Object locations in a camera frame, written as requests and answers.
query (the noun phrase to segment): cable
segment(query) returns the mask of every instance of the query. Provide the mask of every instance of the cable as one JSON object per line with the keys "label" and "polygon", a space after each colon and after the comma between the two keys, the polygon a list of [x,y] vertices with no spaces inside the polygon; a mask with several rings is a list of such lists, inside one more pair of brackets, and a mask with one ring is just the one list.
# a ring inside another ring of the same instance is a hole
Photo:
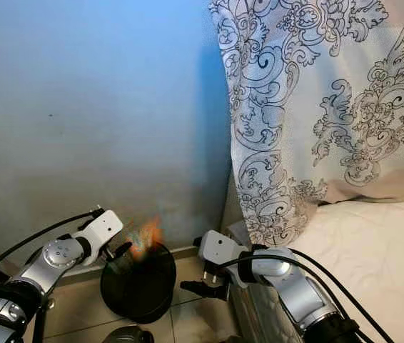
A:
{"label": "cable", "polygon": [[344,295],[354,304],[354,306],[359,310],[359,312],[368,320],[368,322],[378,331],[382,338],[388,343],[393,343],[394,341],[389,337],[389,335],[383,330],[383,328],[377,323],[374,318],[372,318],[366,309],[355,299],[355,297],[337,280],[323,265],[321,265],[316,260],[309,257],[307,254],[300,252],[295,249],[290,249],[294,254],[308,260],[310,263],[314,264],[319,270],[321,270],[328,278],[344,293]]}
{"label": "cable", "polygon": [[320,276],[318,274],[316,274],[313,270],[311,270],[309,267],[307,267],[306,265],[304,265],[294,259],[289,259],[288,257],[274,256],[274,255],[251,255],[251,256],[247,256],[247,257],[241,257],[240,259],[233,259],[231,261],[219,264],[218,269],[226,268],[233,264],[237,264],[239,262],[244,262],[244,261],[250,261],[253,259],[277,259],[278,261],[288,262],[289,264],[293,264],[293,265],[305,270],[312,277],[314,277],[316,279],[316,281],[318,281],[319,284],[324,288],[324,290],[329,294],[330,298],[332,299],[334,304],[337,306],[340,313],[343,315],[343,318],[350,319],[350,316],[348,316],[348,313],[345,311],[345,308],[342,306],[342,304],[337,299],[337,297],[332,292],[332,290],[329,288],[329,286],[323,281],[323,279],[321,279]]}
{"label": "cable", "polygon": [[9,256],[9,255],[10,255],[12,252],[14,252],[15,250],[21,248],[23,245],[29,243],[30,241],[33,241],[35,238],[40,237],[41,235],[43,235],[43,234],[45,234],[45,233],[47,233],[47,232],[50,232],[51,230],[54,230],[54,229],[57,228],[57,227],[60,227],[60,226],[62,226],[62,225],[65,225],[65,224],[67,224],[67,223],[70,223],[70,222],[74,222],[74,221],[76,221],[76,220],[78,220],[78,219],[85,218],[85,217],[90,217],[90,216],[96,217],[96,215],[97,215],[98,213],[101,213],[101,212],[98,212],[98,211],[100,211],[100,210],[101,210],[101,209],[97,209],[97,210],[94,210],[94,211],[92,211],[92,212],[86,212],[86,213],[83,213],[83,214],[79,214],[78,216],[74,216],[74,217],[72,217],[72,218],[68,218],[68,219],[65,219],[65,220],[61,220],[60,222],[55,223],[55,224],[53,224],[53,225],[51,225],[51,226],[49,226],[49,227],[47,227],[47,228],[45,228],[45,229],[43,229],[43,230],[41,230],[41,231],[39,231],[39,232],[33,234],[32,236],[30,236],[30,237],[26,238],[25,240],[19,242],[18,244],[15,244],[12,248],[6,250],[3,254],[1,254],[1,255],[0,255],[0,261],[2,261],[3,259],[5,259],[7,256]]}
{"label": "cable", "polygon": [[358,330],[356,331],[356,334],[364,340],[366,343],[374,343],[372,339],[368,338],[366,334],[364,334],[362,331]]}

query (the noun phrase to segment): tiled floor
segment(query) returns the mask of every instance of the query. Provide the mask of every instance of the tiled floor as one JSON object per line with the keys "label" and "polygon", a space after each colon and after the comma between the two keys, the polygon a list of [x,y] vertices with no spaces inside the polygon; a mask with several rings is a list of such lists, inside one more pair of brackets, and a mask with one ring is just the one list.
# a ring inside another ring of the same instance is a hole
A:
{"label": "tiled floor", "polygon": [[[157,343],[218,343],[235,335],[236,325],[226,302],[202,299],[179,288],[180,281],[201,278],[201,260],[187,257],[177,259],[176,265],[170,310],[157,322],[141,328],[151,331]],[[47,313],[45,343],[101,343],[118,327],[133,324],[104,304],[98,279],[57,287],[53,298],[56,306]]]}

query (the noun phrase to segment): white bedsheet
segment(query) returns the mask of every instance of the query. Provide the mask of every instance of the white bedsheet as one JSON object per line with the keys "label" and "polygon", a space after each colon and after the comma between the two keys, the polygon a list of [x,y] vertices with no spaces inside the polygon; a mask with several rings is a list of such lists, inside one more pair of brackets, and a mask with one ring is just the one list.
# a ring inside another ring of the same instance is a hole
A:
{"label": "white bedsheet", "polygon": [[[395,342],[404,342],[404,202],[320,207],[291,246],[327,267]],[[355,307],[336,294],[361,329],[374,342],[384,342]]]}

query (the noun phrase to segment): mattress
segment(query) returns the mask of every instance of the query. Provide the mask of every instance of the mattress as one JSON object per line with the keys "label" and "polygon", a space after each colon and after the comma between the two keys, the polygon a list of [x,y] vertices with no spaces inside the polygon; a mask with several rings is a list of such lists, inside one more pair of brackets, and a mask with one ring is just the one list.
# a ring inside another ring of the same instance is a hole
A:
{"label": "mattress", "polygon": [[[404,342],[404,202],[319,207],[291,247],[328,268],[395,342]],[[374,342],[384,342],[341,292],[325,281],[360,328]],[[256,287],[249,297],[261,322],[261,343],[300,341],[273,291]]]}

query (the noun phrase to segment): patterned fabric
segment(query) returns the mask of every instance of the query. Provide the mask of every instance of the patterned fabric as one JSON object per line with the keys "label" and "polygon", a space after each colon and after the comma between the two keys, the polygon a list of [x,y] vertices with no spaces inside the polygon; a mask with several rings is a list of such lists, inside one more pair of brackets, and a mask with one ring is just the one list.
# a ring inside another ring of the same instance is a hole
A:
{"label": "patterned fabric", "polygon": [[321,202],[404,197],[404,19],[385,4],[212,1],[253,243],[288,244]]}

